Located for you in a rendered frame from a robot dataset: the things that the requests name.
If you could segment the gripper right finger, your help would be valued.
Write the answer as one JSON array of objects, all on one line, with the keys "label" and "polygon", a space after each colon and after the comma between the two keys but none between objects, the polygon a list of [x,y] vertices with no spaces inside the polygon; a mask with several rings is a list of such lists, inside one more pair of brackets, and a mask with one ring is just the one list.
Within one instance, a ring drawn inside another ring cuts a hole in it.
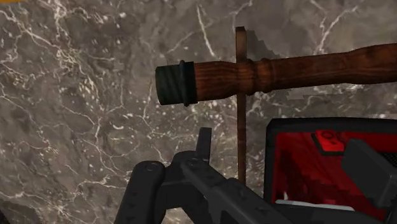
[{"label": "gripper right finger", "polygon": [[376,208],[397,204],[397,152],[377,152],[363,140],[351,139],[341,166]]}]

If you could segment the red and black box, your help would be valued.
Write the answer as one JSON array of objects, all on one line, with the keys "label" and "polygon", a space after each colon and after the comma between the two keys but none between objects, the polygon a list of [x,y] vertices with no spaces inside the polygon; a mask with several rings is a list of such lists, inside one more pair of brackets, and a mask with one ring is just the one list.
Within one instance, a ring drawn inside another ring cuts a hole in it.
[{"label": "red and black box", "polygon": [[267,126],[263,197],[293,224],[397,224],[397,204],[376,208],[342,169],[351,139],[397,152],[397,120],[275,118]]}]

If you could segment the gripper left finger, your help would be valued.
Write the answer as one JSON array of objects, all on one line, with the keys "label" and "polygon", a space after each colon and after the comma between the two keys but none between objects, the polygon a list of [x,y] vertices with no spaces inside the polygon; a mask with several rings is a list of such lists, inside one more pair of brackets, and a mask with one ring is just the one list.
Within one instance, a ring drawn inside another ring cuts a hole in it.
[{"label": "gripper left finger", "polygon": [[194,224],[293,224],[235,178],[209,165],[212,130],[202,127],[194,151],[174,155],[166,167],[138,163],[114,224],[161,224],[165,212],[182,208]]}]

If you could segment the thin brown wooden stick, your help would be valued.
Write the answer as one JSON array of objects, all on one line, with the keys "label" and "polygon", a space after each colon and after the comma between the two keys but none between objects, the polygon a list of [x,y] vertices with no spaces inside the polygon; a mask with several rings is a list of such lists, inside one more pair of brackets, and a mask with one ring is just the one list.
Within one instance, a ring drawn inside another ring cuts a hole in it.
[{"label": "thin brown wooden stick", "polygon": [[[235,28],[236,62],[247,59],[247,33],[244,27]],[[246,184],[246,96],[237,94],[237,160],[238,180]]]}]

